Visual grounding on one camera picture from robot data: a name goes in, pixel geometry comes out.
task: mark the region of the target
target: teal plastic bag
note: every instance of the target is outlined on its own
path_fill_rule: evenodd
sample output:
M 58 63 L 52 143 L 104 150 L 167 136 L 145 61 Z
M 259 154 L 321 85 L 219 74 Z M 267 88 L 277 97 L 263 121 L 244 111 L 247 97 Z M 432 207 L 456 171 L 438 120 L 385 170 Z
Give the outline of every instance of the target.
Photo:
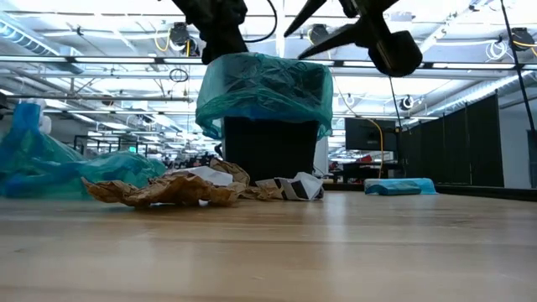
M 333 86 L 324 65 L 243 53 L 212 61 L 197 99 L 196 123 L 222 139 L 223 117 L 283 122 L 318 121 L 318 139 L 331 135 Z
M 89 197 L 82 184 L 121 180 L 144 187 L 165 167 L 139 154 L 118 152 L 86 160 L 72 148 L 39 131 L 39 105 L 21 103 L 10 132 L 0 142 L 0 195 L 10 198 Z

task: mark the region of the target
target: table surface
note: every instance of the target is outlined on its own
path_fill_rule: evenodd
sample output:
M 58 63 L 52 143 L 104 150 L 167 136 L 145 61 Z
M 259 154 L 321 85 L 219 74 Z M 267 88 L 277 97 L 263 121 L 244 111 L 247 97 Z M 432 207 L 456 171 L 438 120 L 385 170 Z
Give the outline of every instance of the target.
M 537 204 L 328 192 L 135 211 L 0 201 L 5 301 L 537 301 Z

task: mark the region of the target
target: ceiling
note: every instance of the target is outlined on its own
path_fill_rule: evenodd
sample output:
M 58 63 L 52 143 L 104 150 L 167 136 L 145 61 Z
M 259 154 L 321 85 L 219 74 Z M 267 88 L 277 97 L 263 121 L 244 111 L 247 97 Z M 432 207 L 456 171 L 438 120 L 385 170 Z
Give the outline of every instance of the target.
M 492 47 L 491 40 L 500 35 L 506 36 L 503 15 L 499 0 L 481 1 L 483 6 L 475 12 L 469 11 L 469 4 L 477 0 L 400 0 L 386 13 L 388 26 L 394 31 L 408 30 L 424 52 L 424 61 L 429 62 L 475 62 L 475 63 L 513 63 L 511 50 L 497 46 L 495 57 L 491 57 L 487 48 Z M 506 0 L 508 15 L 512 27 L 525 27 L 537 34 L 537 18 L 534 14 L 533 0 Z M 245 37 L 264 36 L 274 26 L 274 16 L 266 1 L 245 0 L 248 15 L 241 26 Z M 249 44 L 252 52 L 294 59 L 310 45 L 308 39 L 299 34 L 307 34 L 313 24 L 326 24 L 332 31 L 344 24 L 353 22 L 344 17 L 338 1 L 327 3 L 301 27 L 297 34 L 283 39 L 283 32 L 294 16 L 300 11 L 305 0 L 273 0 L 279 15 L 276 34 L 263 42 Z M 9 19 L 17 27 L 50 45 L 60 53 L 66 47 L 76 49 L 79 55 L 87 56 L 165 56 L 178 57 L 180 52 L 172 48 L 159 50 L 155 45 L 155 34 L 160 48 L 166 44 L 166 33 L 174 22 L 184 22 L 182 12 L 170 0 L 94 0 L 91 2 L 73 2 L 67 0 L 0 0 L 3 13 L 0 20 Z M 198 37 L 195 27 L 188 27 L 192 37 Z M 198 38 L 196 42 L 203 49 L 205 43 Z M 0 53 L 3 55 L 34 55 L 23 47 L 7 39 L 0 39 Z M 535 63 L 531 50 L 518 52 L 520 62 Z M 315 56 L 316 60 L 369 60 L 365 49 L 348 45 L 334 49 L 329 53 Z M 136 108 L 157 112 L 191 112 L 191 116 L 158 117 L 152 123 L 159 125 L 158 131 L 173 132 L 172 129 L 197 133 L 199 127 L 194 123 L 196 98 L 201 88 L 206 67 L 189 65 L 186 70 L 190 80 L 176 83 L 169 79 L 169 71 L 174 65 L 93 65 L 86 64 L 84 71 L 73 75 L 69 71 L 57 70 L 50 65 L 14 64 L 0 62 L 0 88 L 13 94 L 32 94 L 41 96 L 64 93 L 58 87 L 70 90 L 73 87 L 77 96 L 125 96 L 139 101 L 114 102 L 114 110 Z M 13 72 L 22 70 L 24 75 Z M 341 95 L 358 114 L 386 114 L 395 112 L 389 79 L 375 70 L 360 68 L 333 68 L 335 95 L 334 113 L 348 113 Z M 410 112 L 423 114 L 427 107 L 444 101 L 447 97 L 467 89 L 481 81 L 495 81 L 512 76 L 512 71 L 497 70 L 418 70 L 412 76 L 394 79 L 394 93 L 397 98 L 412 96 L 416 102 Z M 192 102 L 171 101 L 176 97 L 188 97 Z M 160 97 L 162 100 L 145 102 L 148 97 Z M 69 101 L 69 108 L 86 110 L 103 110 L 99 101 Z M 124 115 L 85 114 L 98 122 L 126 123 Z M 131 118 L 129 127 L 150 128 L 143 123 L 135 123 Z M 180 140 L 164 138 L 162 140 Z M 211 140 L 201 136 L 196 139 L 206 143 L 211 149 Z

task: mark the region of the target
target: computer monitor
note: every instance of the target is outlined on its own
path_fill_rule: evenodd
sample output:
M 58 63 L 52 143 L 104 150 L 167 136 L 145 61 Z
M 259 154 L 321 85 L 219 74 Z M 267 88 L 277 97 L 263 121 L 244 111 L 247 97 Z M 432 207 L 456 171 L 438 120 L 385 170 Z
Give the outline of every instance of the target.
M 384 151 L 397 151 L 395 121 L 375 123 L 383 130 Z M 366 119 L 345 119 L 345 148 L 347 150 L 380 151 L 380 133 L 378 128 Z

